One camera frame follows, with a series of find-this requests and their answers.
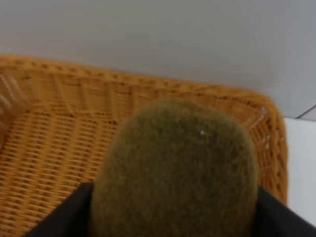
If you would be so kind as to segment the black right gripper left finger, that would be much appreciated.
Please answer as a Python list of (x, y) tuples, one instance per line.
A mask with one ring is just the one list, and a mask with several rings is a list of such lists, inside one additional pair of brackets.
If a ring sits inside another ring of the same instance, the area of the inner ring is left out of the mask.
[(90, 204), (94, 185), (80, 184), (44, 220), (28, 231), (26, 237), (87, 237)]

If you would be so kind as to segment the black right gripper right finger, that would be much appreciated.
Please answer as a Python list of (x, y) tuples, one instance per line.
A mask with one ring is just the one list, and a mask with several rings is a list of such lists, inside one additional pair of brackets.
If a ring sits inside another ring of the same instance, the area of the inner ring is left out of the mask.
[(256, 212), (258, 237), (314, 237), (316, 228), (260, 188)]

